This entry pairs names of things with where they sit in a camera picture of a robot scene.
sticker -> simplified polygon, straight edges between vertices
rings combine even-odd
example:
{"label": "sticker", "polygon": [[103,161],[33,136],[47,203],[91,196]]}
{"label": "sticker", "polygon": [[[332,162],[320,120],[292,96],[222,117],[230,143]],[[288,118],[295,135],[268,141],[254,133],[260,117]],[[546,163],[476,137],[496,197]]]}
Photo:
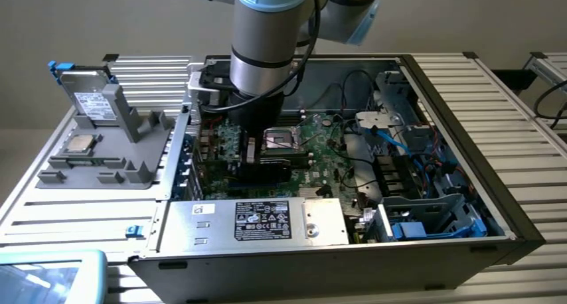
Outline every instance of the sticker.
{"label": "sticker", "polygon": [[238,241],[291,239],[290,228],[287,201],[236,203],[234,237]]}
{"label": "sticker", "polygon": [[92,120],[116,120],[107,98],[100,93],[75,93],[79,104]]}
{"label": "sticker", "polygon": [[215,213],[215,204],[195,204],[194,205],[194,215],[196,214],[214,214]]}

screw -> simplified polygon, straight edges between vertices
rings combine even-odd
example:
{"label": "screw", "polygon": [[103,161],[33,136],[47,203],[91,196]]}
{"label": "screw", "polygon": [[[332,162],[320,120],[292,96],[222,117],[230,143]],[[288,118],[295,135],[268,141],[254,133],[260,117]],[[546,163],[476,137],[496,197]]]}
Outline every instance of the screw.
{"label": "screw", "polygon": [[402,119],[400,119],[396,115],[390,116],[390,121],[391,121],[392,123],[402,123]]}

blue tab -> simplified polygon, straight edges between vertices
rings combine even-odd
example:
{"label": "blue tab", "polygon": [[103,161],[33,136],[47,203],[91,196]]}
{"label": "blue tab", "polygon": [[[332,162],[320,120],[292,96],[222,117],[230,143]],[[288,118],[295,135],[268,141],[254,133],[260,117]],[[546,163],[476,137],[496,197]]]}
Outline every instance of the blue tab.
{"label": "blue tab", "polygon": [[57,65],[57,62],[55,61],[51,61],[49,63],[47,63],[47,66],[49,67],[49,72],[52,73],[55,77],[55,82],[57,83],[57,85],[61,85],[61,80],[59,79],[56,68],[55,68],[56,65]]}
{"label": "blue tab", "polygon": [[399,226],[399,223],[396,223],[392,226],[392,234],[394,234],[394,239],[396,239],[396,240],[400,240],[404,237],[404,235],[402,233],[402,227]]}
{"label": "blue tab", "polygon": [[488,234],[487,226],[484,225],[484,222],[482,222],[482,219],[474,219],[471,230],[472,230],[471,236],[474,238],[482,238],[487,236]]}
{"label": "blue tab", "polygon": [[75,68],[75,63],[60,63],[56,66],[56,70],[72,70]]}
{"label": "blue tab", "polygon": [[127,238],[143,238],[144,235],[142,233],[143,226],[130,226],[128,229],[126,229],[126,237]]}
{"label": "blue tab", "polygon": [[402,231],[407,239],[423,239],[427,238],[426,228],[422,222],[402,222]]}

black label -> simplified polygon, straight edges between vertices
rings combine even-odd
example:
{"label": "black label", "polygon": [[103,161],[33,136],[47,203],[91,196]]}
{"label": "black label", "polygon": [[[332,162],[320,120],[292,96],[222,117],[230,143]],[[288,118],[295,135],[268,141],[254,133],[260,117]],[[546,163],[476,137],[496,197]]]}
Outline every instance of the black label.
{"label": "black label", "polygon": [[238,241],[291,239],[288,202],[238,202],[235,223]]}

green circuit board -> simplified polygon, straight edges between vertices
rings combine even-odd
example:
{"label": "green circuit board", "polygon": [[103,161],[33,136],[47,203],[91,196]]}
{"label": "green circuit board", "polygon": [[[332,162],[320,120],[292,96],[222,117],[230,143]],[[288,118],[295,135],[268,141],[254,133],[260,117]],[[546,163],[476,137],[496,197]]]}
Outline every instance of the green circuit board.
{"label": "green circuit board", "polygon": [[[312,160],[310,168],[294,170],[291,181],[280,183],[278,187],[252,189],[235,189],[231,187],[231,179],[226,177],[226,171],[223,170],[226,168],[226,164],[222,163],[223,161],[231,162],[239,159],[239,128],[228,119],[219,122],[212,129],[204,125],[200,146],[206,153],[202,153],[203,162],[199,165],[204,199],[284,198],[310,194],[314,196],[312,192],[326,183],[331,187],[332,197],[339,198],[342,201],[343,210],[351,210],[352,214],[359,214],[360,211],[358,208],[351,207],[352,199],[358,196],[356,190],[342,185],[340,180],[334,175],[335,169],[343,175],[351,167],[350,161],[340,158],[327,145],[336,123],[328,127],[323,127],[320,124],[323,119],[331,120],[332,117],[327,117],[323,114],[320,119],[308,119],[296,128],[299,143],[308,140],[302,148],[308,153],[312,153],[310,157],[310,160]],[[338,131],[335,131],[334,138],[339,140]],[[354,185],[354,180],[350,178],[346,178],[344,182]]]}

